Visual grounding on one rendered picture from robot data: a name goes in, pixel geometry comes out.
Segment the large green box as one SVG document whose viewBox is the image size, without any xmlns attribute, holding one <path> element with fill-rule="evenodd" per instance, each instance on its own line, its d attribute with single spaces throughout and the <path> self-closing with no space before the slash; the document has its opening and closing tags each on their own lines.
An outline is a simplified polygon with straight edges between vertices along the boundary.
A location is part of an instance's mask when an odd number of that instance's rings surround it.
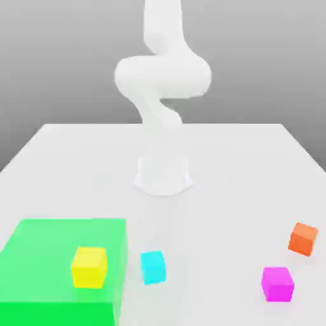
<svg viewBox="0 0 326 326">
<path fill-rule="evenodd" d="M 73 286 L 80 246 L 105 248 L 101 289 Z M 0 326 L 119 326 L 127 265 L 124 219 L 24 219 L 0 251 Z"/>
</svg>

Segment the small orange cube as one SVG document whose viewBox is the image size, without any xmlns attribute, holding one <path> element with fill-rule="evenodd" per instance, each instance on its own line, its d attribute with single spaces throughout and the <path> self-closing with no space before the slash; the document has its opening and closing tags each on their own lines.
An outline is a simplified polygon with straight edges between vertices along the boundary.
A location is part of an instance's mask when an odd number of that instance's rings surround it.
<svg viewBox="0 0 326 326">
<path fill-rule="evenodd" d="M 317 228 L 297 222 L 290 235 L 288 249 L 309 257 L 313 251 L 317 235 Z"/>
</svg>

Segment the small yellow cube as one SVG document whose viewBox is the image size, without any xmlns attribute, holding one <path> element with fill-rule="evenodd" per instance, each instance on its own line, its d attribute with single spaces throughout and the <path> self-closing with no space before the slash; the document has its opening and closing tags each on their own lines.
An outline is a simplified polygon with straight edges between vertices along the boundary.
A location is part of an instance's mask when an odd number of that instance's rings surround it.
<svg viewBox="0 0 326 326">
<path fill-rule="evenodd" d="M 80 246 L 71 264 L 73 285 L 75 288 L 100 289 L 104 285 L 107 270 L 105 248 Z"/>
</svg>

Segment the small cyan cube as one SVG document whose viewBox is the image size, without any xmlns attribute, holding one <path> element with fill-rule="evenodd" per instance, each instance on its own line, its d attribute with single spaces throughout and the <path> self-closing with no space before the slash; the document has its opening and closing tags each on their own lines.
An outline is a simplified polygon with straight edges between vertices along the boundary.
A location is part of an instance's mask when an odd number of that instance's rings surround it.
<svg viewBox="0 0 326 326">
<path fill-rule="evenodd" d="M 166 263 L 161 251 L 143 252 L 140 254 L 141 272 L 145 285 L 166 281 Z"/>
</svg>

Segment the small magenta cube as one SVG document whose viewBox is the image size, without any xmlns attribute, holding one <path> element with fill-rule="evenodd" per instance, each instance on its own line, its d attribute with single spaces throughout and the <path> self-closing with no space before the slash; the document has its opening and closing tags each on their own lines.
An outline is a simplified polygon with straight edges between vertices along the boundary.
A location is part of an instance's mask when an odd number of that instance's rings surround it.
<svg viewBox="0 0 326 326">
<path fill-rule="evenodd" d="M 267 302 L 290 302 L 295 284 L 286 267 L 265 267 L 261 286 Z"/>
</svg>

